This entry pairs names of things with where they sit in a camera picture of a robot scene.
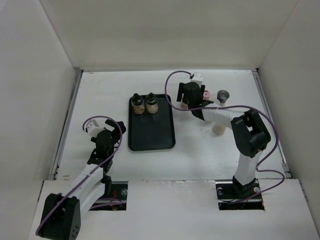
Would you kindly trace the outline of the black-cap brown spice bottle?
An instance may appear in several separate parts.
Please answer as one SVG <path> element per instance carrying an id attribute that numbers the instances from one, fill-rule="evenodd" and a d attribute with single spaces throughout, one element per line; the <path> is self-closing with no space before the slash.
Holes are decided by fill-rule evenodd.
<path id="1" fill-rule="evenodd" d="M 135 114 L 141 115 L 145 112 L 144 99 L 138 93 L 134 93 L 131 97 L 131 105 Z"/>

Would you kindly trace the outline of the black-cap pale spice bottle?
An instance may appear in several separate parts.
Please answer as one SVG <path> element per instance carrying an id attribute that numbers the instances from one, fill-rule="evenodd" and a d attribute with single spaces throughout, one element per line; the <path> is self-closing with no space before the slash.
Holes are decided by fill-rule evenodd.
<path id="1" fill-rule="evenodd" d="M 146 108 L 150 114 L 155 114 L 158 111 L 158 97 L 156 94 L 150 92 L 146 97 Z"/>

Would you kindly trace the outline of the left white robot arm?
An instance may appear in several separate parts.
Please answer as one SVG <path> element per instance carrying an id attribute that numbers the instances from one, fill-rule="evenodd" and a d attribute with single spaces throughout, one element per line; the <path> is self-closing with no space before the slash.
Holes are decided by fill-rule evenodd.
<path id="1" fill-rule="evenodd" d="M 112 195 L 112 180 L 107 175 L 115 153 L 122 143 L 126 127 L 122 121 L 105 117 L 109 130 L 90 117 L 82 129 L 95 147 L 79 176 L 62 192 L 51 193 L 44 202 L 41 222 L 35 234 L 49 240 L 75 240 L 86 212 L 100 199 Z"/>

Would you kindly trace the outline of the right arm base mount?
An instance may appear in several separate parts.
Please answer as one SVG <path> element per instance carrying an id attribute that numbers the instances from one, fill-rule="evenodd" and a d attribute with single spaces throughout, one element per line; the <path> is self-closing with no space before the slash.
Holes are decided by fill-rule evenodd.
<path id="1" fill-rule="evenodd" d="M 260 192 L 258 180 L 244 193 L 237 191 L 232 181 L 216 181 L 215 188 L 218 208 L 221 211 L 265 210 L 261 194 L 247 199 Z"/>

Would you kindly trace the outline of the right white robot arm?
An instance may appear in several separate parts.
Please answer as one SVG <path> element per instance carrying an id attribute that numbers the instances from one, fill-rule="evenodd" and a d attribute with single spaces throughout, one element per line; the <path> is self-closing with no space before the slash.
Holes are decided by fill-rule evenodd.
<path id="1" fill-rule="evenodd" d="M 256 181 L 256 165 L 271 141 L 271 135 L 256 110 L 237 113 L 224 107 L 230 97 L 226 90 L 217 93 L 218 103 L 204 99 L 205 86 L 191 81 L 179 83 L 177 101 L 183 102 L 196 118 L 214 122 L 232 130 L 236 147 L 239 151 L 237 170 L 232 177 L 232 192 L 243 198 L 252 190 Z"/>

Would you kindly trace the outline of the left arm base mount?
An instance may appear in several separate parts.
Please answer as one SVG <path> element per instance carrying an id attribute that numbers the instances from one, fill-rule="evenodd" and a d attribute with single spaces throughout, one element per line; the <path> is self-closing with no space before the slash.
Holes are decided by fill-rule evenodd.
<path id="1" fill-rule="evenodd" d="M 105 193 L 95 201 L 90 211 L 125 211 L 127 209 L 128 182 L 113 181 Z"/>

